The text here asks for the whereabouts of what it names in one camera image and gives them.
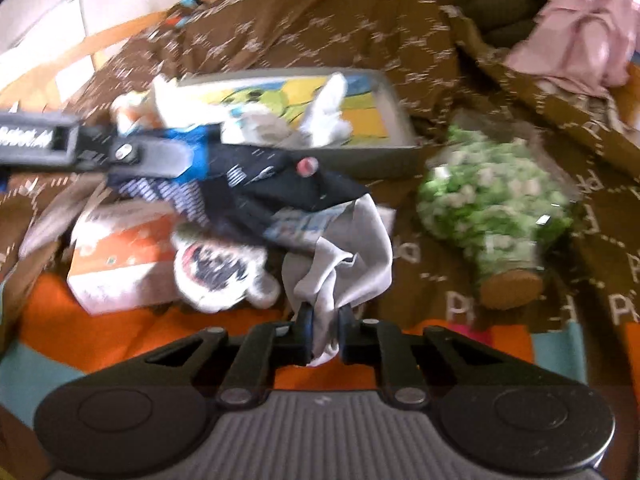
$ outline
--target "pink cloth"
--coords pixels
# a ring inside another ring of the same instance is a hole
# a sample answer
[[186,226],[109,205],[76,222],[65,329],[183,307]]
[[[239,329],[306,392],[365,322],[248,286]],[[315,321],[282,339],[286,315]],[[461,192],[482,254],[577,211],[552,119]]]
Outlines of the pink cloth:
[[640,0],[549,0],[505,64],[577,94],[622,86],[638,42]]

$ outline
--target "orange and white box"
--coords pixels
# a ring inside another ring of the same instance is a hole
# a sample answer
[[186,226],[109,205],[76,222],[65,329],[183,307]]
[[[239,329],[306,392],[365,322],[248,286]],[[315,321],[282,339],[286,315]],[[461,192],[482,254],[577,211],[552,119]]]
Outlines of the orange and white box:
[[67,283],[82,307],[105,314],[180,298],[171,243],[177,219],[167,202],[128,200],[79,221]]

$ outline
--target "box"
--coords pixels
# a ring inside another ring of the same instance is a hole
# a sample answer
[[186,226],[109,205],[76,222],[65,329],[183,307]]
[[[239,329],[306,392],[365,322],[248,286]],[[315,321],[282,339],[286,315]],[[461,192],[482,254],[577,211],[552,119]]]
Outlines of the box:
[[90,314],[178,300],[167,202],[128,200],[96,208],[74,229],[67,283]]
[[185,78],[178,83],[191,98],[218,104],[233,94],[261,90],[280,92],[277,115],[295,125],[315,91],[335,72],[349,85],[342,117],[354,127],[347,144],[292,150],[314,156],[323,168],[353,178],[401,178],[422,172],[420,149],[409,117],[386,77],[377,70],[289,68],[244,70]]

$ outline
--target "gray ribbed panel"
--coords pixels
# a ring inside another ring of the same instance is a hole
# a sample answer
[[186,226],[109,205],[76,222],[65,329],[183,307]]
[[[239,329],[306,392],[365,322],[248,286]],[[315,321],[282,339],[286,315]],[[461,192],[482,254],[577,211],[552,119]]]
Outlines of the gray ribbed panel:
[[[564,478],[602,480],[592,470]],[[395,410],[374,392],[273,392],[256,410],[224,415],[207,441],[188,459],[144,477],[144,480],[398,479],[516,477],[473,464],[444,443],[426,416]],[[56,473],[51,480],[78,478]]]

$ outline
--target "cork base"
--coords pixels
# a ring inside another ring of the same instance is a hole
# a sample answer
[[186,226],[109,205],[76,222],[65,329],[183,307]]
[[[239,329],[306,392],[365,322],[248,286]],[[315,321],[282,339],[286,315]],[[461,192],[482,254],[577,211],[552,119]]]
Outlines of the cork base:
[[490,309],[507,310],[536,300],[543,287],[542,279],[535,272],[508,270],[481,283],[480,302]]

